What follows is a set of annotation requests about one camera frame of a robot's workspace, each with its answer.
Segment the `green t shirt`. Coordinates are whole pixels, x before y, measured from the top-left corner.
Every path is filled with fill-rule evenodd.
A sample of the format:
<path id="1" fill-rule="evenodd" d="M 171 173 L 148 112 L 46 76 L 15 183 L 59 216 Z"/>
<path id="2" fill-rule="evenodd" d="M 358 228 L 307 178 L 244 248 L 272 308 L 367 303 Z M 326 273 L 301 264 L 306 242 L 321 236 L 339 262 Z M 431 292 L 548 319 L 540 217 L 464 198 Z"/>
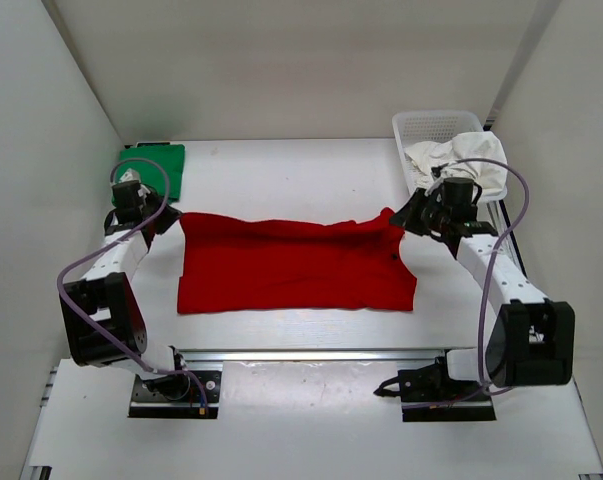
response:
<path id="1" fill-rule="evenodd" d="M 178 202 L 181 197 L 185 166 L 185 146 L 182 144 L 144 145 L 124 149 L 119 154 L 119 165 L 114 179 L 119 182 L 132 169 L 140 181 L 152 187 L 160 198 L 169 186 L 168 203 Z"/>

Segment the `red t shirt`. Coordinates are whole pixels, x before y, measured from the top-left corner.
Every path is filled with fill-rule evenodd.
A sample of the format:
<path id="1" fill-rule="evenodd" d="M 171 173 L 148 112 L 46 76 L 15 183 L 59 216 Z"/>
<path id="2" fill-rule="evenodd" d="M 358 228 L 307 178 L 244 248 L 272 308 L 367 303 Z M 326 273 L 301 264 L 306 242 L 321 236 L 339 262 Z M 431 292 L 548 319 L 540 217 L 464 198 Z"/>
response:
<path id="1" fill-rule="evenodd" d="M 371 220 L 322 225 L 186 213 L 177 311 L 410 312 L 417 279 L 401 260 L 403 231 L 392 214 L 384 208 Z"/>

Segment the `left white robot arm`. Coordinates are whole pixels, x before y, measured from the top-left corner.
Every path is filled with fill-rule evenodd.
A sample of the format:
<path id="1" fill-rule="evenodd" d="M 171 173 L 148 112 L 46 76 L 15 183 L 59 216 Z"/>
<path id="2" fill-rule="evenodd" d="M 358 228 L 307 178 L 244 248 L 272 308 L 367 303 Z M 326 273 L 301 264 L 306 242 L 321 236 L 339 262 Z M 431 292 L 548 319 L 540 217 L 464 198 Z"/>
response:
<path id="1" fill-rule="evenodd" d="M 60 304 L 71 358 L 79 366 L 115 367 L 134 373 L 169 400 L 187 395 L 191 377 L 173 346 L 149 339 L 132 290 L 132 278 L 152 241 L 181 212 L 162 204 L 138 180 L 112 186 L 114 209 L 104 224 L 104 251 L 77 281 L 62 284 Z"/>

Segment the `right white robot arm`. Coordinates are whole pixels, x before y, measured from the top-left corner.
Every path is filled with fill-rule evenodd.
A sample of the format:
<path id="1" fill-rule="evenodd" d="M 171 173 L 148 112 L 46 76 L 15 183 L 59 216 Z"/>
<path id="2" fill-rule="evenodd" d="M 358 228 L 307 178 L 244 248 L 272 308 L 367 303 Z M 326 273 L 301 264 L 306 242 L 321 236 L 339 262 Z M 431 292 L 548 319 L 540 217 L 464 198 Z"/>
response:
<path id="1" fill-rule="evenodd" d="M 502 250 L 502 237 L 477 218 L 481 188 L 466 178 L 418 188 L 390 222 L 444 244 L 482 289 L 477 346 L 435 360 L 430 387 L 451 400 L 467 383 L 490 387 L 565 385 L 572 378 L 575 312 L 535 287 Z"/>

